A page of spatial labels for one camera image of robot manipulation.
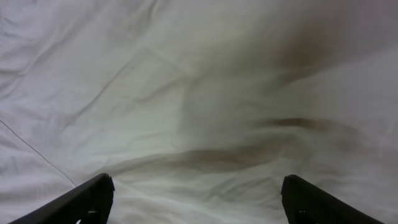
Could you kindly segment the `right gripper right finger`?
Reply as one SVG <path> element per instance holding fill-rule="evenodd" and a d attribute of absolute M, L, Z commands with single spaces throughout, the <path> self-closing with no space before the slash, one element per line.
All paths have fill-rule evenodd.
<path fill-rule="evenodd" d="M 289 224 L 383 224 L 297 175 L 284 177 L 281 196 Z"/>

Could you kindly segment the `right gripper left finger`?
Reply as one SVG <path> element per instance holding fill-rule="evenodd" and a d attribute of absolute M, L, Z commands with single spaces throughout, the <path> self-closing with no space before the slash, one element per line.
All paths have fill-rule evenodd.
<path fill-rule="evenodd" d="M 10 224 L 107 224 L 114 191 L 102 173 Z"/>

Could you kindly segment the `beige khaki shorts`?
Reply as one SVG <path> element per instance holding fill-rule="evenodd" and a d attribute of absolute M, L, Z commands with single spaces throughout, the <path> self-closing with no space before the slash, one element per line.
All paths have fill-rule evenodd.
<path fill-rule="evenodd" d="M 1 2 L 1 222 L 285 223 L 301 176 L 397 222 L 396 1 Z"/>

